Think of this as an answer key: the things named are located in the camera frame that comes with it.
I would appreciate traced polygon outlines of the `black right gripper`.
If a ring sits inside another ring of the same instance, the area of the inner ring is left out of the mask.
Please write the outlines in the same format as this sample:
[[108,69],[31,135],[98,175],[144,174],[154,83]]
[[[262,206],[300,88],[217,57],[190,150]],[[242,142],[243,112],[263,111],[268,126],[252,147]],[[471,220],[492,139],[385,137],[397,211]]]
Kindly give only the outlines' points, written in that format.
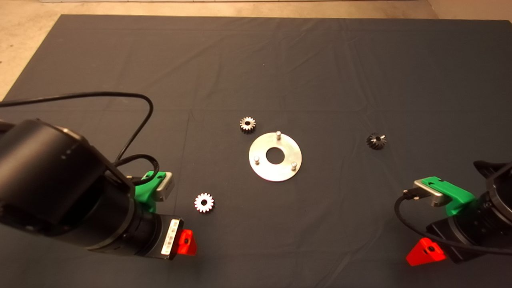
[[[434,221],[426,231],[444,240],[484,248],[503,248],[503,215],[486,200],[475,200],[458,214]],[[421,238],[406,255],[410,266],[446,260],[440,246],[429,238]]]

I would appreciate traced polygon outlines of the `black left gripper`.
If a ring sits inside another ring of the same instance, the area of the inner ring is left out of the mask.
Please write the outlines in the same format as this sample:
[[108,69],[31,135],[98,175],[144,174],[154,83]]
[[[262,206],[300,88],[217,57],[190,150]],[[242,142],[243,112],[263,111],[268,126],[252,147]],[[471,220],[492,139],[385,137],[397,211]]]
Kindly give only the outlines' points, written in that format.
[[184,228],[184,220],[178,216],[155,214],[156,231],[150,243],[147,257],[173,260],[179,255],[197,255],[194,232]]

